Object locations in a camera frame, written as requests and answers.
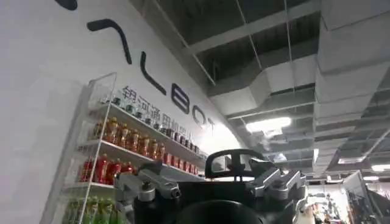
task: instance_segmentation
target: ceiling beam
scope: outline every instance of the ceiling beam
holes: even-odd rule
[[[315,12],[320,11],[321,3],[319,0],[311,0],[301,5],[295,6],[288,10],[289,20],[294,20]],[[245,24],[243,26],[228,30],[224,33],[217,34],[215,36],[206,38],[202,41],[194,43],[185,50],[191,54],[197,54],[207,49],[223,45],[240,38],[249,36],[254,33],[258,33],[262,30],[270,29],[277,25],[287,22],[286,12],[281,11],[273,15],[269,15],[265,18],[258,19],[254,22]]]

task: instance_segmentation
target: white wall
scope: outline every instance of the white wall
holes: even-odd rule
[[[39,223],[82,86],[117,72],[152,104],[185,124],[208,153],[243,145],[223,117],[126,0],[83,0],[76,11],[54,0],[0,2],[0,163],[2,223]],[[90,32],[87,22],[110,18],[126,34],[128,65],[113,29]],[[192,116],[161,95],[140,72],[141,51],[148,72],[169,95],[176,82],[215,123],[214,138]]]

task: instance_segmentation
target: black logo lettering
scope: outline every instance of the black logo lettering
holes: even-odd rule
[[[196,117],[196,111],[198,111],[201,115],[202,115],[202,118],[203,118],[203,121],[200,122],[200,120]],[[206,124],[206,116],[205,116],[205,113],[203,113],[203,111],[197,106],[197,105],[194,105],[193,106],[193,118],[194,118],[194,121],[199,124],[199,125],[205,125]]]
[[[111,19],[100,19],[100,20],[95,20],[92,22],[87,23],[87,27],[90,31],[98,31],[106,28],[114,28],[118,33],[119,36],[121,37],[122,45],[123,45],[123,51],[124,51],[124,56],[127,60],[127,63],[129,65],[132,64],[132,58],[130,56],[129,52],[129,47],[127,45],[127,40],[126,36],[124,35],[124,32],[122,28],[113,20]]]
[[[176,83],[172,83],[171,99],[182,112],[190,113],[190,99]]]
[[[141,71],[142,73],[144,74],[145,76],[145,79],[148,80],[152,85],[154,85],[154,87],[156,87],[158,90],[160,90],[160,92],[162,94],[164,94],[164,96],[166,96],[166,90],[164,89],[164,87],[162,87],[160,84],[158,84],[158,82],[156,82],[146,71],[146,67],[145,67],[145,63],[146,63],[146,53],[144,51],[142,51],[141,53]]]
[[[76,0],[55,0],[60,6],[66,8],[67,10],[74,11],[77,9]]]

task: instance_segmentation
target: bolt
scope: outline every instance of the bolt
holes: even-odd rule
[[[150,182],[150,181],[144,181],[144,182],[142,183],[142,190],[143,190],[143,191],[146,191],[146,190],[148,190],[149,188],[151,188],[151,182]]]

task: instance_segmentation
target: red bottle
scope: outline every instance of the red bottle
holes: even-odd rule
[[[84,162],[83,169],[80,174],[80,181],[87,182],[90,180],[91,172],[93,167],[93,159],[87,159]]]
[[[191,164],[189,162],[187,161],[184,162],[184,171],[186,171],[187,173],[190,172],[190,165]]]
[[[106,183],[107,169],[110,162],[108,161],[107,154],[103,154],[96,161],[96,167],[94,172],[93,181],[101,184]]]
[[[172,155],[168,152],[164,154],[164,163],[167,165],[171,165],[172,163]]]
[[[179,157],[172,156],[171,166],[179,168]]]
[[[157,150],[157,160],[164,161],[164,154],[165,154],[165,145],[164,143],[161,143]]]
[[[120,173],[122,170],[122,164],[120,159],[112,161],[107,169],[106,183],[109,185],[114,185],[115,175]]]
[[[190,165],[190,173],[194,173],[195,172],[195,166],[194,165]]]
[[[134,173],[134,168],[130,162],[122,165],[121,173]]]
[[[184,170],[184,160],[182,159],[179,160],[179,169]]]

